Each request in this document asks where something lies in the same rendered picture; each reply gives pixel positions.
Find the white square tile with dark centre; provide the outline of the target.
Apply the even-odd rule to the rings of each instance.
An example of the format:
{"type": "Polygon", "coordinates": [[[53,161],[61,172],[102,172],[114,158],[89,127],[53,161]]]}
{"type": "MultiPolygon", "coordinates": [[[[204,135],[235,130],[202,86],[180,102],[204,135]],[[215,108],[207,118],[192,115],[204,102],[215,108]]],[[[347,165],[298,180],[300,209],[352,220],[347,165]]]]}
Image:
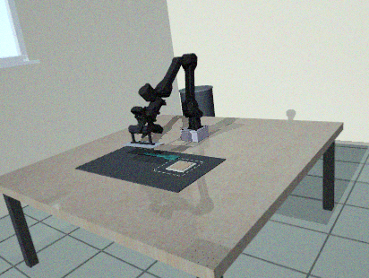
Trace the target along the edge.
{"type": "Polygon", "coordinates": [[[187,161],[178,161],[178,162],[174,163],[173,165],[167,167],[166,169],[184,173],[185,171],[187,171],[188,169],[190,169],[194,165],[196,165],[196,163],[187,162],[187,161]]]}

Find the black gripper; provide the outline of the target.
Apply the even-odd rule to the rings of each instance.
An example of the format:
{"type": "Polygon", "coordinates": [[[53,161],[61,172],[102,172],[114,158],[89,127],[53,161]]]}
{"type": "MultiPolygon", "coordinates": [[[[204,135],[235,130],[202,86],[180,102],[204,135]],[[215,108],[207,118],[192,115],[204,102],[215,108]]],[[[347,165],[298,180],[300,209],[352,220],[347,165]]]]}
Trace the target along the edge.
{"type": "Polygon", "coordinates": [[[132,107],[131,112],[136,115],[139,114],[138,117],[135,117],[138,121],[137,133],[139,134],[141,130],[144,128],[146,123],[147,126],[151,127],[151,132],[156,134],[162,134],[163,128],[160,125],[154,124],[156,122],[156,116],[160,114],[159,108],[155,105],[150,104],[146,107],[146,111],[142,107],[132,107]]]}

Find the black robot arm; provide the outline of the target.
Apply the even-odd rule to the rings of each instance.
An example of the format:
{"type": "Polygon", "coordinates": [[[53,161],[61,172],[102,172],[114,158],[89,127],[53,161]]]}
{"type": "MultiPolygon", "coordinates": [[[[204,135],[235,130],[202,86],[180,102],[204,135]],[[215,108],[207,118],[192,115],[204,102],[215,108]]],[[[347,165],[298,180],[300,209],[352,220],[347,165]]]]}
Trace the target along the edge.
{"type": "MultiPolygon", "coordinates": [[[[161,106],[166,106],[167,103],[161,98],[170,96],[173,89],[172,83],[182,66],[184,68],[185,77],[185,101],[182,102],[182,111],[185,117],[188,118],[189,127],[187,129],[197,130],[202,128],[201,117],[203,112],[199,109],[198,103],[195,99],[194,89],[194,70],[197,66],[197,56],[194,53],[183,54],[182,56],[175,56],[172,63],[167,70],[164,79],[158,83],[153,89],[149,83],[145,83],[138,93],[150,104],[155,105],[159,109],[161,106]]],[[[150,105],[149,104],[149,105],[150,105]]]]}

